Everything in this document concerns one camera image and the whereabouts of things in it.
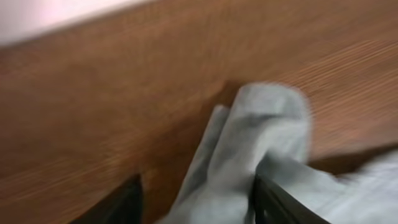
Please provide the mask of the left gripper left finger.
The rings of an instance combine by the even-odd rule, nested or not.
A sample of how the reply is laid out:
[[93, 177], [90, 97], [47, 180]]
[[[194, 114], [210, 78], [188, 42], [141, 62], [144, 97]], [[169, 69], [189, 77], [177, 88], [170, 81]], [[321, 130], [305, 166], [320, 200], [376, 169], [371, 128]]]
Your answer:
[[134, 175], [70, 224], [140, 224], [143, 213], [141, 176]]

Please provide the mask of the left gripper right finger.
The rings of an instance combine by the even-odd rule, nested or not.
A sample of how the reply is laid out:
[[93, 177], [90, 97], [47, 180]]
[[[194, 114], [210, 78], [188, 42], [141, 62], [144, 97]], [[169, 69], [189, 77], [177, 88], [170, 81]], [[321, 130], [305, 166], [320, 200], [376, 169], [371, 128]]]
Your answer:
[[252, 188], [255, 224], [329, 224], [263, 175]]

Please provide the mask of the light teal t-shirt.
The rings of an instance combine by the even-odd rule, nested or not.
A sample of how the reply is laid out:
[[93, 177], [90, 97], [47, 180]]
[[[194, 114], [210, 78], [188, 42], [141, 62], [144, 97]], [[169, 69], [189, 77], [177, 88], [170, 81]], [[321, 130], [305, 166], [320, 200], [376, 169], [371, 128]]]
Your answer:
[[329, 223], [397, 222], [397, 147], [345, 157], [358, 170], [335, 177], [308, 165], [312, 120], [288, 86], [241, 87], [217, 106], [162, 223], [254, 223], [252, 188], [266, 176]]

